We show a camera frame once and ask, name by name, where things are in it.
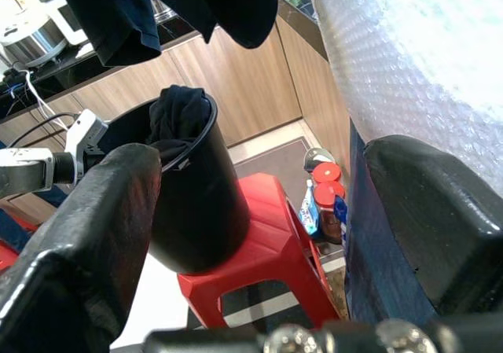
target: stool leg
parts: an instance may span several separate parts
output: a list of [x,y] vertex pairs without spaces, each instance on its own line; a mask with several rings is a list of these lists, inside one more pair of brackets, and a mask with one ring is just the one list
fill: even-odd
[[315,328],[320,328],[328,320],[340,319],[335,305],[307,259],[303,258],[296,263],[289,262],[284,265],[295,266],[295,270],[284,274],[283,281],[292,290]]
[[197,318],[206,328],[227,327],[227,323],[219,310],[219,297],[214,298],[208,294],[191,294],[187,298],[190,308]]

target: tiled floor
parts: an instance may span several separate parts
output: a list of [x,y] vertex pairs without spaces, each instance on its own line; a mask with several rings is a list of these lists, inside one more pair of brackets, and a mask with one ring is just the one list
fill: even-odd
[[[303,137],[310,147],[320,146],[305,121],[298,120],[234,146],[229,149],[229,154],[233,163],[236,164],[299,137]],[[345,265],[342,250],[334,249],[334,247],[328,247],[329,254],[322,259],[327,273]],[[295,313],[296,307],[299,307],[298,303],[287,289],[282,289],[281,285],[272,290],[267,287],[263,287],[263,290],[259,289],[260,294],[271,291],[277,294],[274,293],[271,297],[266,296],[265,299],[261,298],[259,303],[245,309],[224,312],[227,322],[232,326],[250,322],[254,322],[254,325],[262,323],[267,326],[271,322],[277,322],[275,319],[292,322],[290,319],[299,317],[298,313]],[[148,254],[126,328],[119,339],[112,344],[112,348],[141,343],[153,329],[187,327],[188,309],[188,304],[178,287],[176,273]],[[189,324],[192,324],[189,327],[195,326],[193,321],[189,321]]]

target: red plastic stool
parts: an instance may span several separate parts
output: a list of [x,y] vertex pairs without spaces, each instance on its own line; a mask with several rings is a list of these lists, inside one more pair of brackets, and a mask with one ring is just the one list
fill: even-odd
[[208,328],[225,327],[222,295],[262,281],[279,280],[292,290],[315,327],[338,319],[326,278],[322,281],[308,257],[308,253],[317,255],[314,246],[277,178],[255,174],[239,183],[250,209],[250,226],[243,244],[214,270],[178,275],[194,314]]

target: white appliance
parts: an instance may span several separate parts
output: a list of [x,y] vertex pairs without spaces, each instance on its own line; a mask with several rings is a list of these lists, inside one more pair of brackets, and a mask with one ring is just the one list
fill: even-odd
[[75,18],[66,0],[40,0],[46,8],[46,13],[63,32],[64,37],[72,45],[87,41],[87,36]]

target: gray rug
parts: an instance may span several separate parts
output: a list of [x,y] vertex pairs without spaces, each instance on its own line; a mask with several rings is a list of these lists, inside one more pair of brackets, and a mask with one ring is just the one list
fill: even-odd
[[265,151],[257,156],[234,165],[238,178],[257,172],[279,178],[283,189],[296,211],[300,209],[306,194],[306,180],[309,175],[303,170],[304,154],[310,148],[304,138],[297,138],[283,145]]

